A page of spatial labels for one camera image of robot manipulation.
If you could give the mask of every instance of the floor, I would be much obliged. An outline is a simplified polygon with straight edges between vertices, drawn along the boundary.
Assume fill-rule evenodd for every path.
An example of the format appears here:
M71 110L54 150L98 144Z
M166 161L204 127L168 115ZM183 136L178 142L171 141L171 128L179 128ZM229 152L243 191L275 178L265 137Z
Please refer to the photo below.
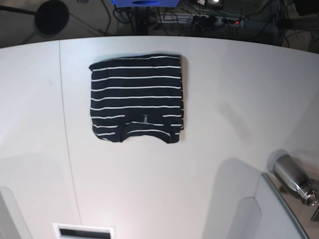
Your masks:
M45 1L47 0L0 0L0 5L37 10ZM105 31L107 27L108 15L103 8L102 0L89 0L87 4L78 4L76 0L62 1L68 6L70 13L78 19L70 17L66 28L52 38L44 38L34 33L32 15L0 11L0 48L49 40L103 36L100 32L92 29ZM240 1L237 0L227 0L224 9L228 12L238 12L241 11L244 5L245 7L242 8L242 10L243 14L246 14L245 12L252 12L254 8L258 8L258 6L265 1L266 0L242 0L242 3L240 3ZM108 33L112 35L131 35L132 30L130 26L119 23L112 16L114 7L110 1L104 0L104 2L111 12L112 19ZM288 11L291 18L299 17L293 5L289 7ZM288 31L286 36L292 33L294 33L294 31ZM165 35L162 30L151 31L150 34ZM319 53L319 41L313 43L312 36L308 32L291 35L289 37L289 45L290 48L293 49ZM287 42L284 41L282 46L288 47Z

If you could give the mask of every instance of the black and white striped garment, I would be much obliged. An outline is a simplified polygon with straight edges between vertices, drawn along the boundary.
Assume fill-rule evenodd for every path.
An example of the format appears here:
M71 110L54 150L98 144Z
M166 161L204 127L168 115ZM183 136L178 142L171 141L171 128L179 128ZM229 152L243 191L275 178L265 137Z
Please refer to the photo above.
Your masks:
M99 139L151 135L179 141L183 130L180 56L152 54L91 65L91 118Z

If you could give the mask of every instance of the power strip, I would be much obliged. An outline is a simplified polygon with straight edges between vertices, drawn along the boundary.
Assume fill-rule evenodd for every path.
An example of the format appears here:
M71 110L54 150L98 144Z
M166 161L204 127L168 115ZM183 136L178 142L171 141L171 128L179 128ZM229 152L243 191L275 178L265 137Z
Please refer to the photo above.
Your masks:
M205 16L209 18L211 15L203 14L200 16ZM216 26L220 25L229 25L230 27L233 28L240 28L244 27L245 23L247 22L247 19L241 19L239 17L228 17L228 16L219 16L219 15L213 15L216 17ZM170 12L167 12L165 15L160 14L162 23L165 24L172 24L172 23L180 23L180 24L191 24L193 21L193 16L188 14L188 13L175 13L171 14ZM159 15L153 16L150 18L150 22L160 22Z

